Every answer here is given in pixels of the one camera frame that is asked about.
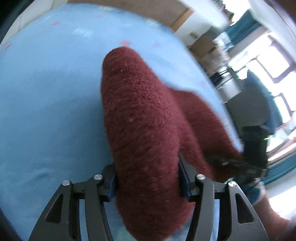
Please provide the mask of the blue gloved right hand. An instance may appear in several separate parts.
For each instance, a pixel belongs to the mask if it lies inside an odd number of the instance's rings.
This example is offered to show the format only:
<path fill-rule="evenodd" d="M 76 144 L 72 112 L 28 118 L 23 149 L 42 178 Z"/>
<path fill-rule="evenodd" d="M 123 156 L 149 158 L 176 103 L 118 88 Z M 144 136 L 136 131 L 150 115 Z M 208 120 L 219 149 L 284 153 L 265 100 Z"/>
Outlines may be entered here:
<path fill-rule="evenodd" d="M 240 188 L 252 206 L 256 205 L 266 196 L 264 183 L 259 178 L 240 184 Z"/>

